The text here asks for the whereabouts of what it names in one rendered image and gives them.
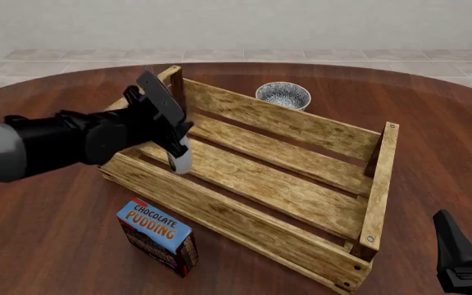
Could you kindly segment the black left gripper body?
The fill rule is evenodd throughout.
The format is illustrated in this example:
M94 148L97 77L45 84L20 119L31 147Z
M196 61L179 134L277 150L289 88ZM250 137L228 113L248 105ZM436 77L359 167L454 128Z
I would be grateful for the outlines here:
M128 86L123 92L123 96L128 103L127 110L136 120L153 122L159 114L157 108L146 95L140 93L138 86Z

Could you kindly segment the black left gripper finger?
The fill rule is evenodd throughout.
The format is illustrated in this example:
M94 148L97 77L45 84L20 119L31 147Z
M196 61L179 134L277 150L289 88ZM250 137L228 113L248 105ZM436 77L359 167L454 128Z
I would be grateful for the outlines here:
M186 144L181 143L188 131L193 127L193 122L182 122L177 125L161 123L155 127L152 141L165 149L174 158L182 157L187 151Z

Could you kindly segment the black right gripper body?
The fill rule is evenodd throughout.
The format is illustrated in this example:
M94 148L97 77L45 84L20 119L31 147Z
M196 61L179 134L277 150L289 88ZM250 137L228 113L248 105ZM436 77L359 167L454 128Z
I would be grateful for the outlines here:
M445 293L472 293L472 267L449 269L438 265L437 278Z

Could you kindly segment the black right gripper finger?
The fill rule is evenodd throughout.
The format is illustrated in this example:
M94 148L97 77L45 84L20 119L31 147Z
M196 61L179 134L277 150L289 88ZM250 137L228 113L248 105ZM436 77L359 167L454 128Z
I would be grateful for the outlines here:
M433 216L438 242L437 271L472 268L472 243L446 210Z

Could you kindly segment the wooden slat tray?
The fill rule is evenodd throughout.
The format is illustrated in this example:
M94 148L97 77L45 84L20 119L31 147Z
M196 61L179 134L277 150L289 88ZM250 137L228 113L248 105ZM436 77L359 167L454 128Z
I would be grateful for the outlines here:
M155 166L143 144L102 166L105 179L291 270L354 295L380 248L399 126L373 132L193 80L158 75L191 110L191 175Z

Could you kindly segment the chocolate pudding box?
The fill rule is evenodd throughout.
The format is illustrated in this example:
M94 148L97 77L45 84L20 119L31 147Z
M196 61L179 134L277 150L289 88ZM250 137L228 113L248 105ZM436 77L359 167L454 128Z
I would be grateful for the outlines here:
M199 255L193 229L140 198L132 198L116 213L129 242L142 252L186 277Z

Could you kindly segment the patterned black and white bowl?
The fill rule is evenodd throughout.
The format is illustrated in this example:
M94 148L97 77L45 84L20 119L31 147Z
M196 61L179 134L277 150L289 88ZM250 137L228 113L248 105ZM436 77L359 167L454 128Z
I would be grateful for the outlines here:
M305 111L311 103L311 95L300 85L288 82L272 82L260 86L256 99L293 110Z

